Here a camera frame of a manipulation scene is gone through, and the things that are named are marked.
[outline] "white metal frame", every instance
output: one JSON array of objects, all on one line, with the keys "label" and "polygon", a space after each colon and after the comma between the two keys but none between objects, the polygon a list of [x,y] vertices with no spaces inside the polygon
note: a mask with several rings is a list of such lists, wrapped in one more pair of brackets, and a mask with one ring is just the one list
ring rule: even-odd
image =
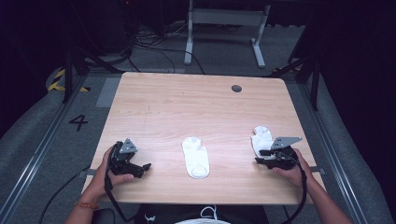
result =
[{"label": "white metal frame", "polygon": [[260,41],[265,23],[269,15],[270,6],[265,6],[264,11],[245,11],[245,10],[225,10],[225,9],[206,9],[194,8],[193,0],[189,6],[189,35],[187,38],[186,54],[184,64],[191,64],[191,54],[193,46],[192,26],[195,23],[225,24],[225,25],[249,25],[258,26],[256,38],[251,38],[251,46],[256,56],[257,64],[260,68],[265,67],[264,58],[260,49]]}]

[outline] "white drawstring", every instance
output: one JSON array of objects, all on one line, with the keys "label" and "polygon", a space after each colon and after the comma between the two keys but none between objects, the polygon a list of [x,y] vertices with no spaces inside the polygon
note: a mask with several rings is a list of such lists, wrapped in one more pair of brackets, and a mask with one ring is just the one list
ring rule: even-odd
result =
[{"label": "white drawstring", "polygon": [[218,215],[216,214],[216,210],[217,210],[218,208],[216,207],[216,205],[215,205],[215,209],[213,209],[211,206],[207,206],[207,207],[205,207],[204,209],[202,209],[202,211],[201,211],[201,217],[204,217],[204,216],[203,216],[203,212],[204,212],[206,209],[212,210],[212,211],[213,211],[213,218],[214,218],[215,220],[218,220]]},{"label": "white drawstring", "polygon": [[145,214],[145,218],[148,221],[148,224],[149,224],[150,221],[154,221],[155,220],[155,216],[154,217],[147,217],[146,214]]}]

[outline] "bracelet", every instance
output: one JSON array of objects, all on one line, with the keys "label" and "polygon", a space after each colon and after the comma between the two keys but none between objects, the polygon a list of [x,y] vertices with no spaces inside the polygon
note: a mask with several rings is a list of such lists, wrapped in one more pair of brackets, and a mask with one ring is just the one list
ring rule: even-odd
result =
[{"label": "bracelet", "polygon": [[99,205],[97,203],[79,203],[79,202],[75,202],[75,206],[87,207],[87,208],[91,208],[92,210],[95,210],[95,209],[99,208]]}]

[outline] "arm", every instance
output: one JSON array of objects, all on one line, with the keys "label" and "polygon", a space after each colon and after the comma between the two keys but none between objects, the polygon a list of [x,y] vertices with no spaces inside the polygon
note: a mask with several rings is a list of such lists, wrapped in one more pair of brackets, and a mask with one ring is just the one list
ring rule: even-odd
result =
[{"label": "arm", "polygon": [[[338,207],[338,205],[332,200],[330,195],[324,190],[324,188],[318,183],[313,177],[308,163],[301,155],[298,149],[294,149],[299,158],[300,164],[306,174],[306,186],[309,196],[311,196],[314,202],[315,208],[318,211],[318,216],[321,223],[352,223],[349,217]],[[286,177],[293,185],[298,188],[302,188],[302,179],[300,169],[294,166],[291,170],[285,171],[279,168],[273,169],[277,174]]]},{"label": "arm", "polygon": [[[92,203],[97,204],[99,198],[105,195],[105,174],[108,156],[110,154],[111,148],[105,153],[102,163],[96,170],[95,176],[93,177],[90,185],[84,190],[78,199],[79,203]],[[133,175],[113,175],[111,171],[108,173],[113,186],[118,184],[131,181],[134,179]],[[76,224],[76,223],[87,223],[92,222],[93,209],[89,207],[75,206],[67,218],[65,224]]]}]

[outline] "number 4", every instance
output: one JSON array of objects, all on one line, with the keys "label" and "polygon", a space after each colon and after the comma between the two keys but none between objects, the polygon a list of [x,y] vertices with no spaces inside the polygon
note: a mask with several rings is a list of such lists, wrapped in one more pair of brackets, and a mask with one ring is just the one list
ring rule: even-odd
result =
[{"label": "number 4", "polygon": [[76,117],[75,119],[70,120],[69,123],[78,124],[77,131],[79,132],[82,124],[88,123],[88,121],[84,121],[84,119],[85,119],[85,115],[81,114],[80,116]]}]

